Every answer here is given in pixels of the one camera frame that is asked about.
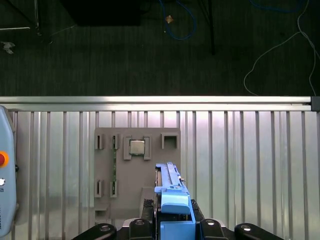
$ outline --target white cable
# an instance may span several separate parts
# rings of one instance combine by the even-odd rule
[[[74,28],[75,26],[77,26],[77,25],[69,26],[69,27],[66,27],[66,28],[64,28],[64,29],[61,29],[61,30],[59,30],[59,31],[56,31],[56,32],[52,33],[52,34],[50,35],[50,37],[52,37],[53,35],[59,34],[59,33],[63,32],[63,31],[65,31],[65,30],[72,29],[72,28]]]
[[[292,39],[294,36],[296,36],[296,35],[298,35],[298,34],[302,34],[302,35],[308,40],[308,42],[310,43],[310,45],[311,45],[311,47],[312,47],[312,49],[313,49],[314,62],[313,62],[312,71],[311,71],[311,73],[310,73],[310,75],[309,75],[309,84],[310,84],[310,87],[311,87],[314,95],[315,95],[315,96],[317,95],[317,94],[316,94],[316,91],[315,91],[315,89],[314,89],[314,86],[312,85],[311,77],[312,77],[312,75],[313,75],[313,73],[314,73],[314,71],[315,71],[315,68],[316,68],[316,56],[318,56],[318,58],[319,58],[319,60],[320,60],[320,55],[319,55],[319,53],[317,52],[316,47],[315,47],[315,45],[313,44],[313,42],[310,40],[310,38],[308,37],[308,35],[301,30],[301,27],[300,27],[300,18],[305,14],[308,6],[309,6],[309,0],[307,0],[303,12],[299,15],[299,17],[298,17],[298,19],[297,19],[297,25],[298,25],[299,31],[296,32],[295,34],[293,34],[291,37],[289,37],[289,38],[288,38],[287,40],[285,40],[284,42],[282,42],[282,43],[280,43],[280,44],[278,44],[278,45],[270,48],[268,51],[266,51],[265,53],[263,53],[262,55],[260,55],[260,56],[257,58],[257,60],[254,62],[252,69],[244,76],[243,85],[244,85],[244,88],[245,88],[250,94],[255,95],[255,96],[258,96],[258,95],[255,94],[254,92],[250,91],[250,90],[247,88],[247,85],[246,85],[247,77],[249,76],[249,74],[251,74],[251,73],[254,71],[257,62],[258,62],[264,55],[266,55],[267,53],[271,52],[273,49],[276,49],[277,47],[280,47],[281,45],[285,44],[285,43],[288,42],[290,39]]]
[[[303,14],[305,14],[305,12],[306,12],[306,10],[307,10],[307,8],[309,6],[309,1],[310,0],[306,1],[305,8],[304,8],[303,12],[300,14],[300,16],[298,17],[297,25],[298,25],[300,33],[308,40],[310,46],[313,49],[314,60],[313,60],[313,68],[312,68],[312,71],[311,71],[311,73],[309,75],[309,84],[310,84],[310,87],[311,87],[311,89],[313,91],[313,94],[315,96],[317,96],[316,91],[314,89],[314,86],[312,85],[312,82],[311,82],[311,77],[314,74],[314,71],[315,71],[315,68],[316,68],[316,55],[318,56],[319,59],[320,59],[320,56],[319,56],[319,54],[318,54],[318,52],[316,50],[316,47],[315,47],[314,43],[310,40],[309,36],[304,31],[301,30],[301,27],[300,27],[300,18],[302,17]]]
[[[54,35],[56,35],[56,34],[59,34],[59,33],[63,32],[63,31],[65,31],[65,30],[72,29],[72,28],[74,28],[75,26],[77,26],[77,25],[69,26],[69,27],[63,28],[63,29],[61,29],[61,30],[59,30],[59,31],[56,31],[56,32],[52,33],[52,34],[49,36],[49,38],[50,38],[49,44],[52,44],[52,43],[53,43],[53,41],[52,41],[52,39],[51,39],[52,36],[54,36]]]
[[[286,42],[288,42],[289,40],[291,40],[294,36],[296,36],[296,35],[298,35],[298,34],[300,34],[299,31],[296,32],[295,34],[293,34],[293,35],[292,35],[291,37],[289,37],[287,40],[283,41],[282,43],[280,43],[280,44],[278,44],[278,45],[270,48],[268,51],[266,51],[265,53],[263,53],[262,55],[260,55],[260,56],[257,58],[257,60],[255,60],[252,69],[244,76],[244,79],[243,79],[244,88],[245,88],[249,93],[251,93],[252,95],[258,96],[258,94],[255,94],[254,92],[250,91],[250,90],[247,88],[247,85],[246,85],[246,79],[247,79],[247,77],[249,76],[249,74],[251,74],[251,73],[254,71],[257,62],[258,62],[264,55],[266,55],[267,53],[271,52],[273,49],[276,49],[277,47],[280,47],[281,45],[285,44]]]

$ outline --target metal sheet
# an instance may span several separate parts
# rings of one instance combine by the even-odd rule
[[[68,240],[94,224],[98,126],[179,127],[181,174],[206,217],[230,228],[251,222],[285,239],[318,239],[320,117],[309,103],[309,97],[0,97],[17,129],[20,166],[20,208],[5,239]]]

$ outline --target cable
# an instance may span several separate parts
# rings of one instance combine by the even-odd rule
[[[320,56],[319,56],[319,54],[318,54],[318,52],[316,50],[316,47],[315,47],[314,43],[310,40],[309,36],[304,31],[301,30],[301,27],[300,27],[300,19],[301,19],[302,15],[305,14],[305,12],[307,11],[307,8],[309,6],[309,2],[310,2],[310,0],[306,1],[305,8],[304,8],[303,12],[299,15],[298,20],[296,22],[297,22],[297,25],[298,25],[299,32],[308,40],[310,46],[313,49],[314,61],[313,61],[313,68],[312,68],[312,71],[311,71],[310,76],[309,76],[309,83],[310,83],[310,87],[312,88],[312,91],[313,91],[314,95],[317,96],[316,91],[314,89],[314,86],[312,85],[312,82],[311,82],[311,77],[314,74],[314,71],[315,71],[315,68],[316,68],[316,55],[318,56],[319,60],[320,60]]]
[[[318,58],[319,58],[319,60],[320,60],[320,55],[319,55],[319,53],[317,52],[317,50],[316,50],[315,45],[313,44],[313,42],[309,39],[308,35],[301,30],[301,27],[300,27],[300,19],[301,19],[301,17],[305,14],[305,12],[306,12],[306,10],[307,10],[307,8],[308,8],[308,6],[309,6],[309,1],[310,1],[310,0],[307,0],[307,1],[306,1],[305,8],[304,8],[303,12],[299,15],[299,17],[298,17],[298,19],[297,19],[297,25],[298,25],[299,31],[296,32],[295,34],[293,34],[293,35],[292,35],[291,37],[289,37],[287,40],[285,40],[285,41],[283,41],[282,43],[280,43],[280,44],[278,44],[278,45],[270,48],[269,50],[267,50],[266,52],[264,52],[262,55],[260,55],[260,56],[257,58],[257,60],[254,62],[252,69],[244,76],[243,85],[244,85],[244,88],[245,88],[250,94],[255,95],[255,96],[258,96],[256,93],[250,91],[250,90],[248,89],[247,85],[246,85],[247,77],[249,76],[249,74],[251,74],[251,73],[254,71],[257,62],[258,62],[264,55],[266,55],[267,53],[269,53],[269,52],[271,52],[272,50],[276,49],[277,47],[280,47],[281,45],[285,44],[286,42],[288,42],[289,40],[291,40],[294,36],[296,36],[296,35],[298,35],[298,34],[302,34],[302,35],[309,41],[309,43],[310,43],[310,45],[311,45],[311,47],[312,47],[312,49],[313,49],[314,62],[313,62],[312,71],[311,71],[311,73],[310,73],[310,75],[309,75],[309,84],[310,84],[310,87],[311,87],[311,89],[312,89],[312,91],[313,91],[313,94],[314,94],[315,96],[317,95],[317,94],[316,94],[316,91],[315,91],[315,89],[314,89],[314,86],[312,85],[311,77],[312,77],[312,75],[313,75],[313,73],[314,73],[314,71],[315,71],[315,68],[316,68],[316,56],[318,56]]]
[[[169,24],[167,23],[166,21],[166,17],[167,17],[167,14],[166,14],[166,8],[165,8],[165,5],[164,3],[162,2],[162,0],[159,0],[159,3],[162,7],[162,11],[163,11],[163,20],[164,20],[164,25],[165,25],[165,29],[166,29],[166,32],[175,40],[186,40],[188,38],[190,38],[196,31],[197,29],[197,22],[196,22],[196,19],[195,17],[193,16],[193,14],[191,13],[191,11],[185,6],[183,5],[181,2],[179,2],[178,0],[176,0],[176,3],[179,4],[181,7],[183,7],[191,16],[192,20],[193,20],[193,29],[192,31],[187,35],[187,36],[184,36],[184,37],[177,37],[175,36],[171,30],[170,30],[170,27],[169,27]]]
[[[255,96],[258,96],[257,94],[255,94],[254,92],[250,91],[248,88],[247,88],[247,85],[246,85],[246,80],[247,80],[247,77],[249,76],[249,74],[251,74],[255,67],[256,67],[256,64],[257,62],[264,56],[266,55],[267,53],[271,52],[273,49],[276,49],[277,47],[280,47],[281,45],[285,44],[286,42],[288,42],[289,40],[291,40],[294,36],[300,34],[300,32],[296,32],[295,34],[293,34],[291,37],[289,37],[287,40],[283,41],[282,43],[270,48],[268,51],[266,51],[265,53],[263,53],[262,55],[260,55],[257,60],[255,60],[254,64],[253,64],[253,67],[252,69],[244,76],[244,79],[243,79],[243,85],[244,85],[244,88],[249,92],[251,93],[252,95],[255,95]]]
[[[255,3],[253,0],[249,0],[249,2],[258,9],[273,11],[273,12],[278,12],[278,13],[283,13],[283,14],[292,14],[292,13],[299,12],[303,7],[304,1],[305,0],[299,0],[299,3],[296,5],[296,7],[293,10],[286,10],[286,9],[277,8],[277,7],[262,6],[262,5]]]
[[[198,5],[200,7],[200,10],[204,16],[204,19],[206,21],[206,23],[210,26],[210,21],[209,21],[209,13],[206,9],[206,5],[204,3],[204,0],[198,0]]]
[[[53,34],[51,34],[50,37],[52,37],[52,36],[54,36],[54,35],[56,35],[56,34],[59,34],[59,33],[63,32],[63,31],[65,31],[65,30],[72,29],[72,28],[74,28],[75,26],[77,26],[77,25],[69,26],[69,27],[66,27],[66,28],[64,28],[64,29],[61,29],[61,30],[59,30],[59,31],[56,31],[56,32],[54,32]]]

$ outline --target metal stand leg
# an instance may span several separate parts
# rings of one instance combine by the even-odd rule
[[[208,10],[209,10],[209,23],[210,23],[210,39],[211,39],[211,53],[216,54],[215,48],[215,31],[214,31],[214,17],[212,13],[212,0],[208,0]]]
[[[30,20],[20,9],[13,5],[9,0],[0,0],[0,4],[4,5],[8,10],[17,14],[22,20],[25,21],[25,26],[11,26],[11,27],[0,27],[0,31],[9,31],[9,30],[25,30],[30,29],[36,32],[38,36],[42,36],[40,31],[39,23],[39,4],[38,0],[34,0],[34,18],[35,22]]]

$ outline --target blue cable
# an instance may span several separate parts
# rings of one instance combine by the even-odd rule
[[[178,0],[176,0],[176,3],[179,4],[180,6],[182,6],[191,16],[192,20],[193,20],[193,30],[192,32],[190,32],[187,36],[185,37],[177,37],[175,36],[171,30],[170,30],[170,27],[169,27],[169,24],[167,23],[166,21],[166,17],[167,17],[167,14],[166,14],[166,8],[165,8],[165,5],[164,3],[162,2],[162,0],[159,0],[159,3],[161,4],[161,7],[162,7],[162,11],[163,11],[163,20],[164,20],[164,25],[165,25],[165,29],[166,29],[166,32],[175,40],[186,40],[188,38],[190,38],[196,31],[197,29],[197,22],[196,22],[196,19],[195,17],[192,15],[191,11],[185,6],[183,5],[181,2],[179,2]]]
[[[297,13],[302,9],[305,3],[305,0],[299,0],[299,3],[296,5],[296,7],[293,10],[286,10],[286,9],[276,8],[271,6],[262,6],[255,3],[253,0],[249,0],[249,2],[258,9],[268,10],[268,11],[273,11],[273,12],[278,12],[283,14],[292,14],[292,13]]]

